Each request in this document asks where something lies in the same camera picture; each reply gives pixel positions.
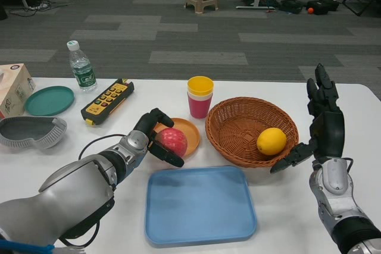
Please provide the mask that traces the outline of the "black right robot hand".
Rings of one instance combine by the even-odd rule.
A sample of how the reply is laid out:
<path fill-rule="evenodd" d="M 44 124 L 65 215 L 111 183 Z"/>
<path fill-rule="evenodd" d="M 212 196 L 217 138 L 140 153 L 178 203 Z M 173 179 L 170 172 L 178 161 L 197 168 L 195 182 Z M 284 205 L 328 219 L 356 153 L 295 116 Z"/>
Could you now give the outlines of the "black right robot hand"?
<path fill-rule="evenodd" d="M 296 166 L 314 156 L 323 163 L 329 157 L 340 158 L 345 142 L 345 123 L 341 109 L 336 101 L 339 95 L 335 82 L 329 78 L 324 66 L 318 64 L 315 79 L 307 80 L 308 112 L 313 116 L 310 125 L 310 140 L 307 144 L 294 146 L 289 155 L 272 166 L 272 174 Z"/>

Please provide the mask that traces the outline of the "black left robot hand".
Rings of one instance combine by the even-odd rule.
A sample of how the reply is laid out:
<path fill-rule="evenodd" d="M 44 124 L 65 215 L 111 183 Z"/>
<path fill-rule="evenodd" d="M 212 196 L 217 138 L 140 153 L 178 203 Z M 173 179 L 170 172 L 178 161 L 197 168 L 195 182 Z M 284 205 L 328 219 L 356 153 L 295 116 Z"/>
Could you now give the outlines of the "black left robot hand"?
<path fill-rule="evenodd" d="M 176 155 L 172 150 L 167 149 L 155 137 L 157 133 L 154 131 L 157 123 L 161 123 L 166 127 L 173 127 L 173 120 L 158 108 L 152 109 L 149 113 L 143 114 L 135 125 L 134 130 L 141 131 L 148 137 L 148 151 L 158 159 L 165 161 L 175 167 L 181 168 L 184 160 Z"/>

